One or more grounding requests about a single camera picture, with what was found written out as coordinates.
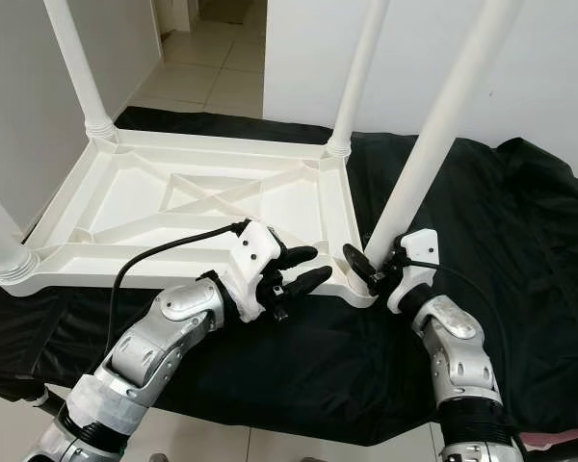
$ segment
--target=white wall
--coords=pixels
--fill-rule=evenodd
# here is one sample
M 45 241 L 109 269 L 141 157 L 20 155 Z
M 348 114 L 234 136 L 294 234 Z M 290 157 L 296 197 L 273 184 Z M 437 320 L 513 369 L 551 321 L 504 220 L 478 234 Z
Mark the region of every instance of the white wall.
M 270 0 L 264 117 L 333 125 L 367 4 Z M 480 5 L 391 0 L 355 129 L 417 133 Z M 578 0 L 527 0 L 460 135 L 524 137 L 578 176 Z
M 150 0 L 69 0 L 94 79 L 110 116 L 159 63 Z
M 149 0 L 72 0 L 110 116 L 160 59 Z M 23 230 L 86 143 L 83 117 L 40 0 L 0 0 L 0 202 Z

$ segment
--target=black cloth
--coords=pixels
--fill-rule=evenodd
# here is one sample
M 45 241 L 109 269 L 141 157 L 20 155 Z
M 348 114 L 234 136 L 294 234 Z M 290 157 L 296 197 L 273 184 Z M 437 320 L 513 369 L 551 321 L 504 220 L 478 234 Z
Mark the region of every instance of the black cloth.
M 128 108 L 117 125 L 319 144 L 330 135 L 316 126 L 142 108 Z M 354 134 L 347 170 L 364 242 L 414 142 Z M 509 376 L 491 311 L 463 281 L 437 273 L 435 289 L 484 327 L 519 426 L 577 428 L 578 180 L 569 167 L 521 139 L 496 149 L 458 139 L 412 227 L 425 226 L 438 232 L 441 261 L 469 275 L 501 314 Z M 122 291 L 119 328 L 156 292 Z M 52 287 L 23 298 L 0 289 L 0 394 L 25 398 L 24 389 L 33 393 L 41 381 L 72 386 L 100 358 L 108 302 L 108 289 Z M 263 320 L 210 335 L 185 358 L 157 406 L 360 445 L 434 417 L 429 358 L 407 320 L 380 302 L 357 310 L 323 296 L 293 303 L 282 324 Z

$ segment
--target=doorway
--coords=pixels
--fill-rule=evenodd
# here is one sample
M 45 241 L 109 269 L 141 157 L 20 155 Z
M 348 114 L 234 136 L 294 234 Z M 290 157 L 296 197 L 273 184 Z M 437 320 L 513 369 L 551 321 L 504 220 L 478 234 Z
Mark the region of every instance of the doorway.
M 155 0 L 155 8 L 164 64 L 129 104 L 261 118 L 267 0 Z

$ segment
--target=robotic hand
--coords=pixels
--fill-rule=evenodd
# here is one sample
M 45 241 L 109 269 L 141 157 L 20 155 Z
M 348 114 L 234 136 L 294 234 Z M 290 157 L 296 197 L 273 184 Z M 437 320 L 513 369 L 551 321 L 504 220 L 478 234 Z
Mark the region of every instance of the robotic hand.
M 94 374 L 77 382 L 24 462 L 119 461 L 189 349 L 231 319 L 254 321 L 265 310 L 285 319 L 282 304 L 313 291 L 331 268 L 313 269 L 284 286 L 280 271 L 316 255 L 314 247 L 288 249 L 274 230 L 250 221 L 231 250 L 227 271 L 210 271 L 194 284 L 158 294 Z
M 439 263 L 436 232 L 423 229 L 398 238 L 381 270 L 351 245 L 343 250 L 371 295 L 388 297 L 387 307 L 410 317 L 413 331 L 424 341 L 446 445 L 443 462 L 522 462 L 484 351 L 484 330 L 448 296 L 432 289 Z

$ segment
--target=black cable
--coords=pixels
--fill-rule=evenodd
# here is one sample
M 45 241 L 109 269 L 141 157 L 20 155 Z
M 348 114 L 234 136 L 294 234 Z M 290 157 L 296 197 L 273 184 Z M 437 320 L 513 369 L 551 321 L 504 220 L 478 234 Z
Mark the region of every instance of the black cable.
M 516 443 L 516 445 L 518 446 L 518 450 L 520 451 L 520 454 L 522 455 L 522 460 L 524 460 L 524 462 L 529 462 L 529 460 L 530 460 L 529 451 L 527 451 L 527 449 L 524 447 L 524 443 L 522 443 L 522 440 L 520 439 L 520 435 L 518 434 L 517 431 L 512 432 L 512 439 Z
M 184 244 L 194 243 L 196 241 L 203 241 L 204 239 L 213 238 L 215 236 L 219 236 L 221 234 L 227 232 L 234 232 L 237 235 L 242 234 L 244 229 L 246 228 L 249 220 L 241 221 L 239 223 L 231 223 L 227 226 L 223 226 L 222 228 L 215 229 L 214 231 L 208 231 L 206 233 L 197 234 L 194 236 L 189 236 L 187 238 L 178 239 L 177 241 L 172 241 L 170 243 L 162 244 L 157 247 L 153 247 L 150 250 L 147 250 L 143 253 L 140 253 L 136 257 L 133 257 L 131 260 L 126 262 L 124 266 L 118 272 L 116 279 L 114 280 L 114 286 L 112 287 L 112 294 L 109 299 L 109 319 L 107 321 L 107 342 L 105 344 L 105 356 L 109 354 L 112 349 L 112 344 L 114 340 L 114 317 L 116 313 L 116 306 L 118 305 L 118 290 L 119 286 L 122 283 L 122 279 L 124 279 L 124 275 L 127 271 L 133 268 L 142 260 L 151 257 L 152 255 L 156 255 L 157 253 L 163 252 L 165 250 L 169 250 L 170 248 L 179 247 Z
M 484 446 L 486 446 L 486 452 L 488 453 L 488 462 L 492 462 L 492 456 L 490 455 L 490 446 L 488 445 L 488 442 L 482 441 L 482 443 L 484 443 Z

